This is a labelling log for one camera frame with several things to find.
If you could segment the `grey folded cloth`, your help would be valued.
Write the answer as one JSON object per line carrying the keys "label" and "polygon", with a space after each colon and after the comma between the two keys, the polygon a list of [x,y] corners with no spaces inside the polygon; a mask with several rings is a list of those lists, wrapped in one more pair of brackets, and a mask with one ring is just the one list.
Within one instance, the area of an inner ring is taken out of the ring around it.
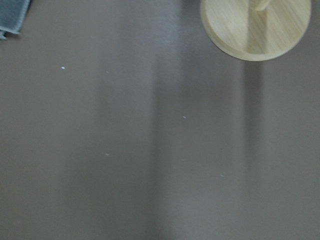
{"label": "grey folded cloth", "polygon": [[31,0],[0,1],[0,39],[6,40],[6,33],[19,35]]}

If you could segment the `wooden mug tree stand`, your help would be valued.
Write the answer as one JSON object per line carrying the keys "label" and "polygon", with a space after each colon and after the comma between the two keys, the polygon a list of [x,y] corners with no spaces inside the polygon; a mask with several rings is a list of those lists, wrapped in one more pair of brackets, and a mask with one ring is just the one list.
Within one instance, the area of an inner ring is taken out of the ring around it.
{"label": "wooden mug tree stand", "polygon": [[228,55],[252,62],[280,57],[307,31],[310,0],[202,0],[200,16],[210,40]]}

